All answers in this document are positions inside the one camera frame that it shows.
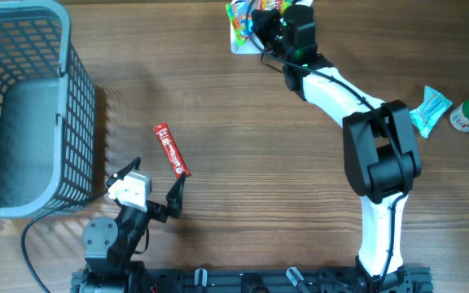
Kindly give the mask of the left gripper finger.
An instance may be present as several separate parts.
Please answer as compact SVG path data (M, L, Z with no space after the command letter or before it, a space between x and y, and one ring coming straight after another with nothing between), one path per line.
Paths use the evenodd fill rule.
M111 187L117 180L123 180L125 176L132 170L138 171L141 164L141 159L136 157L128 165L119 171L113 173L106 181L106 187Z
M166 195L168 216L179 218L182 214L183 190L186 173L182 172Z

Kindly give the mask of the Haribo gummy worms bag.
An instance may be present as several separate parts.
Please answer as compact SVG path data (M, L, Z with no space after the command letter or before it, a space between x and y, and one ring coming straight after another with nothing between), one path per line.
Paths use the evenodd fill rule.
M277 9L282 14L293 3L295 3L294 0L256 0L252 7L249 7L250 2L247 0L232 0L225 5L225 9L229 21L233 21L234 26L242 31L239 39L245 43L248 41L248 33L252 31L252 17L247 15L247 12Z

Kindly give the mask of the red snack stick packet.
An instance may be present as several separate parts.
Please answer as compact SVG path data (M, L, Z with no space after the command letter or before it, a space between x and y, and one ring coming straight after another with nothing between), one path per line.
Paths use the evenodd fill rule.
M169 127L166 122L155 125L153 127L155 135L158 137L160 145L162 146L164 153L166 154L172 169L175 173L176 178L179 178L183 173L189 177L191 172L186 166L180 151L178 150L177 144L170 133Z

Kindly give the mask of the light teal tissue pack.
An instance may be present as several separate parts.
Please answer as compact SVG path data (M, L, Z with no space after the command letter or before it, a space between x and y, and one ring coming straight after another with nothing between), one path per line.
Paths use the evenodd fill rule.
M453 103L442 93L426 85L423 102L410 111L411 122L423 138L428 138L438 120L452 105Z

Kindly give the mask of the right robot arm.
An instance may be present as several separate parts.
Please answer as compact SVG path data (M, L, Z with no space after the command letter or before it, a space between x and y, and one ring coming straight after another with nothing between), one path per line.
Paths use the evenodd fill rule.
M287 88L343 131L345 175L362 205L357 289L384 292L402 285L402 213L422 171L408 107L373 98L342 77L318 51L311 6L293 2L280 11L249 4L246 17L248 40L282 64Z

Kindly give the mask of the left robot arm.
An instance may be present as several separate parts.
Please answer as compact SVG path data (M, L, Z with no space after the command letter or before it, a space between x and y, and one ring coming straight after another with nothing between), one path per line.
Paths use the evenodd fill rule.
M165 223L182 214L186 172L178 171L177 180L166 195L166 204L148 199L152 190L151 176L139 169L135 158L106 182L107 192L119 207L116 217L101 216L90 221L83 230L85 268L73 274L72 292L157 292L155 279L142 261L137 246L149 237L150 221Z

